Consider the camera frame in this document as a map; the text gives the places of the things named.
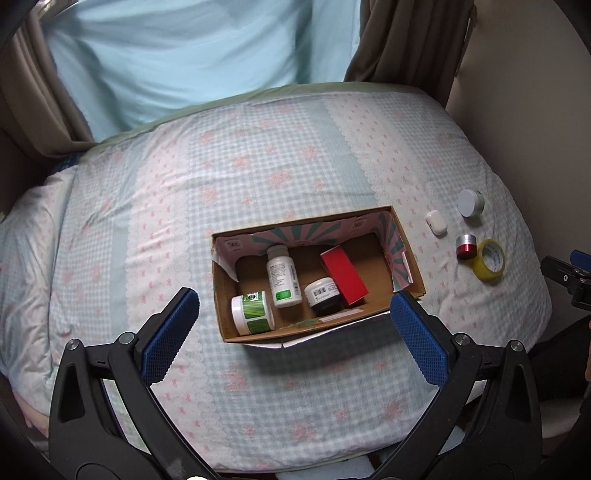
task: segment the red package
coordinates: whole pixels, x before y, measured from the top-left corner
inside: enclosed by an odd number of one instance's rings
[[[340,245],[320,254],[326,274],[332,278],[347,306],[358,302],[369,292]]]

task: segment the yellow tape roll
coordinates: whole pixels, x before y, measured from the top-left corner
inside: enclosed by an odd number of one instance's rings
[[[499,242],[487,238],[478,244],[478,251],[471,265],[478,279],[492,281],[499,278],[505,270],[505,252]]]

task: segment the cardboard box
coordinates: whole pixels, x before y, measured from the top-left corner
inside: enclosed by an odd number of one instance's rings
[[[266,252],[276,244],[288,246],[302,291],[326,276],[320,254],[341,245],[369,293],[361,304],[320,318],[305,298],[294,307],[272,306],[276,330],[239,336],[231,299],[260,290],[271,294]],[[415,298],[425,294],[408,239],[391,206],[214,233],[212,259],[217,322],[227,343],[268,348],[295,345],[324,330],[387,311],[394,291],[404,288]]]

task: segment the brown curtain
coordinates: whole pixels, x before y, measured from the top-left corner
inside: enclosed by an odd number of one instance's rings
[[[444,107],[473,0],[361,0],[359,47],[345,81],[418,87]]]
[[[57,76],[33,9],[0,54],[0,128],[41,168],[48,158],[94,146],[88,125]]]

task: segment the small red container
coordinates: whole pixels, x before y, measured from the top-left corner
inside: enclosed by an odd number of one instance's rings
[[[476,237],[470,235],[460,235],[456,239],[456,258],[458,260],[471,260],[476,256]]]
[[[342,246],[320,254],[320,261],[326,274],[336,283],[347,306],[357,303],[369,293]]]

